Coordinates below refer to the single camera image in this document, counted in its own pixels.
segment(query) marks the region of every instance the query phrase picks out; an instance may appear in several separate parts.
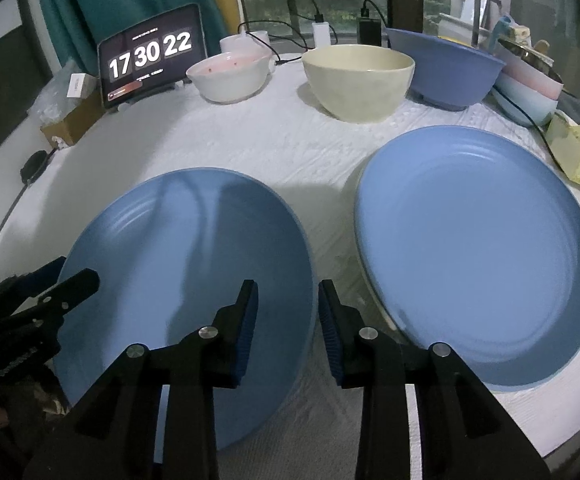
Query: metal screw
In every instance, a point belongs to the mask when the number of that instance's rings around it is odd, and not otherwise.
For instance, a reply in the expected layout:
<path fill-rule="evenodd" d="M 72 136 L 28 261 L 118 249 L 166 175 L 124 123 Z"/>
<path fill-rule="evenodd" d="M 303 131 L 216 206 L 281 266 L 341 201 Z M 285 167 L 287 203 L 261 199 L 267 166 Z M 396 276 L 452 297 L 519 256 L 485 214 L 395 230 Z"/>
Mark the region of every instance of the metal screw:
<path fill-rule="evenodd" d="M 432 345 L 432 351 L 439 357 L 448 357 L 451 349 L 446 343 L 435 343 Z"/>
<path fill-rule="evenodd" d="M 216 337 L 219 331 L 214 326 L 205 326 L 199 329 L 199 337 L 201 339 L 212 339 Z"/>
<path fill-rule="evenodd" d="M 126 355 L 131 359 L 141 357 L 144 352 L 145 348 L 142 345 L 130 345 L 128 348 L 126 348 Z"/>
<path fill-rule="evenodd" d="M 361 330 L 359 330 L 359 335 L 363 339 L 376 339 L 379 333 L 371 326 L 365 326 Z"/>

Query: blue plate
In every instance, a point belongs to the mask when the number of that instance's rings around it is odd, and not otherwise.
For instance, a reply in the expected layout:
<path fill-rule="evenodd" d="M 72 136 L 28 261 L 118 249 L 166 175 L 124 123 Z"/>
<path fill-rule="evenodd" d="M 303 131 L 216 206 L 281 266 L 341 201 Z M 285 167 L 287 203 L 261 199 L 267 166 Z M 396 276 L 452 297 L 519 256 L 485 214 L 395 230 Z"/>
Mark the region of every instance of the blue plate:
<path fill-rule="evenodd" d="M 244 279 L 259 285 L 259 313 L 241 386 L 214 391 L 217 446 L 253 431 L 292 388 L 311 341 L 316 280 L 297 219 L 262 183 L 211 168 L 148 180 L 90 223 L 60 279 L 84 267 L 99 273 L 101 287 L 66 316 L 54 359 L 70 402 L 129 344 L 159 348 L 210 324 Z"/>
<path fill-rule="evenodd" d="M 370 160 L 355 231 L 371 286 L 426 348 L 449 343 L 495 390 L 547 380 L 580 348 L 580 208 L 502 137 L 431 126 Z"/>

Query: pink bowl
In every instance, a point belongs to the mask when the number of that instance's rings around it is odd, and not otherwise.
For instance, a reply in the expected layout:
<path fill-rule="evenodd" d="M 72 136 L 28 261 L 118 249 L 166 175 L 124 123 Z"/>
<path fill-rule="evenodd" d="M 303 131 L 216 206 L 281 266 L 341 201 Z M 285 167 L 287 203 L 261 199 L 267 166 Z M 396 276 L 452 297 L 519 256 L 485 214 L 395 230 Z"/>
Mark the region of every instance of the pink bowl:
<path fill-rule="evenodd" d="M 502 70 L 504 74 L 509 75 L 511 78 L 516 79 L 532 90 L 536 90 L 548 99 L 557 100 L 559 98 L 561 90 L 563 89 L 563 83 L 555 81 L 531 67 L 500 43 L 497 43 L 494 49 L 494 56 L 506 62 Z"/>

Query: table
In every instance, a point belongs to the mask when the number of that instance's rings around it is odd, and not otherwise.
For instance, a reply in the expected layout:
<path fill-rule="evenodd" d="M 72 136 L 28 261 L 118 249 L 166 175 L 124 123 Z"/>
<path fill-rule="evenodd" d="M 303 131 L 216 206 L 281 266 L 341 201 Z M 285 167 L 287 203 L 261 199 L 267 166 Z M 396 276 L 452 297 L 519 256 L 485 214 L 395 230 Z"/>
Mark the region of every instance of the table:
<path fill-rule="evenodd" d="M 88 222 L 136 184 L 167 171 L 214 166 L 275 189 L 307 233 L 318 279 L 334 280 L 343 303 L 388 330 L 356 257 L 356 182 L 387 141 L 432 124 L 482 128 L 549 162 L 540 138 L 502 117 L 488 100 L 463 112 L 405 100 L 382 123 L 340 122 L 319 106 L 301 63 L 293 62 L 244 102 L 213 105 L 184 86 L 103 117 L 77 145 L 55 155 L 15 209 L 0 237 L 0 280 L 67 254 Z M 580 187 L 570 189 L 580 203 Z M 580 430 L 580 352 L 547 383 L 496 396 L 545 456 Z M 412 477 L 420 478 L 413 388 L 408 400 Z M 304 373 L 281 409 L 220 453 L 222 479 L 352 478 L 361 402 L 360 390 L 335 386 L 317 326 Z"/>

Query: stacked plates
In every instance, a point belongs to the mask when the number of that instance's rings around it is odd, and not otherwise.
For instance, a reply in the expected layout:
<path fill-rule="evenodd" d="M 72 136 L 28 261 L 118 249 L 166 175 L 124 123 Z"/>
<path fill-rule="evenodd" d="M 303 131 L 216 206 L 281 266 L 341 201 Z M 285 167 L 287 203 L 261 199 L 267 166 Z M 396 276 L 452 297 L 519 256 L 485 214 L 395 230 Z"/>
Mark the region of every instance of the stacked plates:
<path fill-rule="evenodd" d="M 522 147 L 460 126 L 397 137 L 362 175 L 355 231 L 385 313 L 492 389 L 541 383 L 579 350 L 580 208 Z"/>

